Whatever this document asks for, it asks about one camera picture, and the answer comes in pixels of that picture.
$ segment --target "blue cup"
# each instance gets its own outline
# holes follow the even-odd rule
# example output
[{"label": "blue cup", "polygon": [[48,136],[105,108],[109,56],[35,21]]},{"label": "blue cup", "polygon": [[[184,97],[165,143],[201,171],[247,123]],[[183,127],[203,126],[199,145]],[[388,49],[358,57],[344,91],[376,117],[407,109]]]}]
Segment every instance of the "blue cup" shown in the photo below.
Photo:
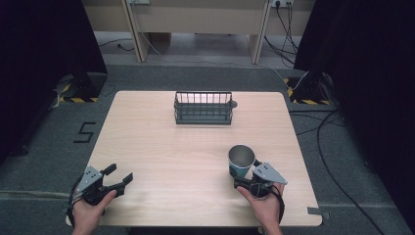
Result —
[{"label": "blue cup", "polygon": [[254,163],[254,151],[248,146],[235,145],[229,151],[229,173],[232,177],[245,177]]}]

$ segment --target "metal basket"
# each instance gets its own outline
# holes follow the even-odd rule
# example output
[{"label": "metal basket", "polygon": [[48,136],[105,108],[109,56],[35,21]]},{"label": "metal basket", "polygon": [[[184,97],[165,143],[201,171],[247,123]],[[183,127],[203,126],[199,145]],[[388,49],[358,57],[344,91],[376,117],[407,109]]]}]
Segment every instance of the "metal basket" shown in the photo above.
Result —
[{"label": "metal basket", "polygon": [[236,106],[231,92],[177,91],[174,116],[176,124],[231,124]]}]

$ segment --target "table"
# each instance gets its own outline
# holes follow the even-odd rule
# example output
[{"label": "table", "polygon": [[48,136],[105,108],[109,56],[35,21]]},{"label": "table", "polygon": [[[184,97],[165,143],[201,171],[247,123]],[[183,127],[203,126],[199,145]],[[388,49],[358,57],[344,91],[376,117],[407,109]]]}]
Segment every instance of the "table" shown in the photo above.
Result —
[{"label": "table", "polygon": [[246,34],[252,63],[258,61],[268,0],[152,0],[150,5],[123,3],[141,62],[150,48],[147,32]]},{"label": "table", "polygon": [[233,188],[228,152],[250,146],[287,180],[282,226],[317,226],[320,215],[283,95],[232,92],[238,107],[231,125],[177,125],[174,91],[120,91],[89,164],[117,164],[104,184],[129,172],[125,195],[106,209],[102,225],[259,226],[246,199]]}]

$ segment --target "black stand base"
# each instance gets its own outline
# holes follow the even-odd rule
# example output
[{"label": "black stand base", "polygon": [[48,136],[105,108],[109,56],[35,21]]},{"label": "black stand base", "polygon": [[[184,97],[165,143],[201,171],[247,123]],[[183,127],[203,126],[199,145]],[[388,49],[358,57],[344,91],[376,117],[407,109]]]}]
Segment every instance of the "black stand base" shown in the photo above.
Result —
[{"label": "black stand base", "polygon": [[329,105],[329,101],[326,98],[321,83],[318,80],[315,81],[302,81],[297,87],[300,81],[300,77],[289,77],[287,79],[287,85],[289,89],[289,97],[291,102],[297,104],[307,105]]},{"label": "black stand base", "polygon": [[107,80],[107,75],[102,73],[88,74],[89,81],[87,85],[79,84],[73,78],[65,87],[61,95],[61,101],[65,102],[97,102],[98,96]]}]

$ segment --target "basket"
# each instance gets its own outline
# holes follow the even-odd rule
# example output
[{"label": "basket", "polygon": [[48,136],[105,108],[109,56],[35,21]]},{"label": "basket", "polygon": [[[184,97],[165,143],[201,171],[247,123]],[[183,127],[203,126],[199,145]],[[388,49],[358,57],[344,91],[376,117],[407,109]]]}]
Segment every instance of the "basket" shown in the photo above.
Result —
[{"label": "basket", "polygon": [[177,91],[174,116],[176,124],[231,124],[236,106],[231,92]]}]

